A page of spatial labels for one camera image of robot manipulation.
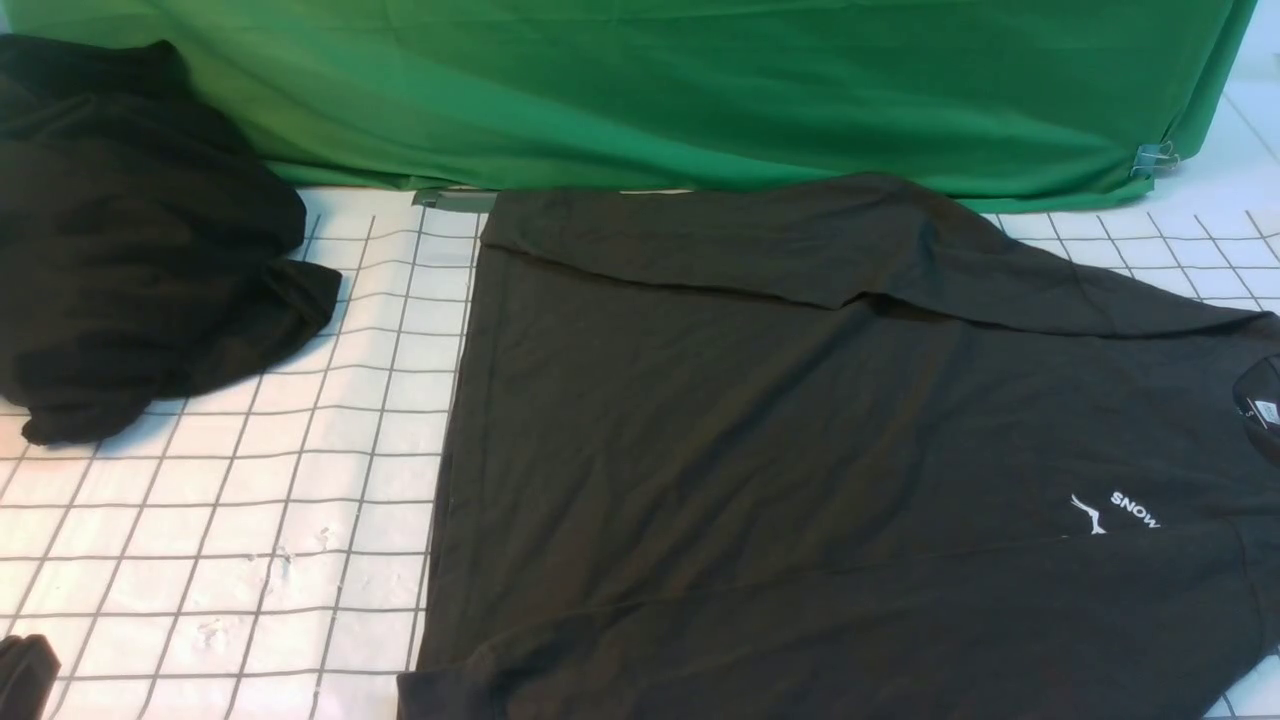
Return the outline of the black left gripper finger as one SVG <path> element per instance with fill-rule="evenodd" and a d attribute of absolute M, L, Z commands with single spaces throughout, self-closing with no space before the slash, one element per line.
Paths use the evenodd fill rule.
<path fill-rule="evenodd" d="M 1 720 L 41 719 L 60 661 L 45 635 L 8 635 L 1 642 Z"/>

